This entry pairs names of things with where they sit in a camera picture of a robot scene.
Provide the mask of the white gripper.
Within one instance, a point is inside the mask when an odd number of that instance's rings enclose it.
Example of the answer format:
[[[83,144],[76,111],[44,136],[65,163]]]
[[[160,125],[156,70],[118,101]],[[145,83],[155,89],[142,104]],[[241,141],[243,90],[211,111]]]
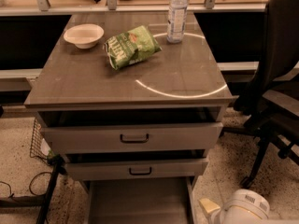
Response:
[[[199,204],[208,224],[256,224],[269,217],[269,202],[249,189],[238,189],[222,207],[208,198],[200,199]]]

